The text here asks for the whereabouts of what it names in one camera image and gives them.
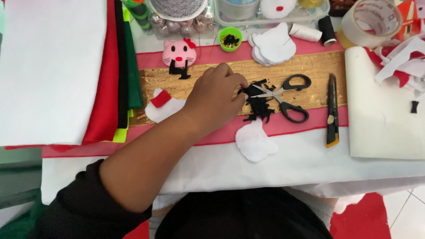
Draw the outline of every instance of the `masking tape roll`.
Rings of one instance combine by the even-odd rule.
[[[337,39],[345,49],[352,46],[375,48],[397,34],[402,24],[400,10],[393,3],[360,0],[344,15],[337,30]]]

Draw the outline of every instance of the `hand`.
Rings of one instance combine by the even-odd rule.
[[[233,73],[229,65],[210,67],[195,82],[181,113],[189,116],[205,136],[224,126],[242,109],[248,95],[241,93],[233,98],[238,86],[247,88],[249,84],[244,76]]]

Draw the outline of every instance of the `scissor blade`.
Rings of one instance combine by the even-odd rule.
[[[252,98],[257,98],[257,97],[274,97],[277,95],[280,95],[282,92],[284,92],[285,90],[283,88],[278,89],[277,91],[270,91],[267,90],[261,86],[258,85],[253,85],[254,87],[262,90],[263,92],[266,92],[266,94],[260,94],[260,95],[255,95],[255,96],[251,96]]]

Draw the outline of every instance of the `black thread spool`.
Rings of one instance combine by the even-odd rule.
[[[334,27],[332,26],[331,17],[327,15],[318,22],[319,30],[322,32],[322,44],[331,46],[337,42]]]

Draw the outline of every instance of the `scissors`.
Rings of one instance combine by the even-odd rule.
[[[302,79],[304,79],[305,84],[304,85],[291,85],[289,82],[294,77],[301,77]],[[270,91],[270,90],[267,90],[267,89],[265,89],[261,86],[253,85],[256,88],[265,92],[265,94],[255,95],[255,96],[251,96],[251,97],[253,97],[253,98],[255,98],[255,97],[274,97],[275,99],[277,99],[279,101],[280,106],[281,106],[280,110],[282,111],[283,115],[287,119],[289,119],[291,122],[300,124],[300,123],[306,122],[309,119],[309,116],[310,116],[309,113],[306,110],[304,110],[303,108],[301,108],[301,106],[291,105],[291,104],[283,101],[282,98],[279,95],[284,91],[290,91],[290,90],[300,91],[302,89],[306,89],[306,88],[310,87],[311,85],[312,85],[312,80],[308,76],[303,75],[303,74],[295,74],[295,75],[290,76],[288,79],[286,79],[282,84],[282,88],[278,89],[277,91]],[[288,115],[288,112],[287,112],[288,109],[292,109],[294,111],[302,113],[304,115],[304,119],[295,120],[295,119],[291,118]]]

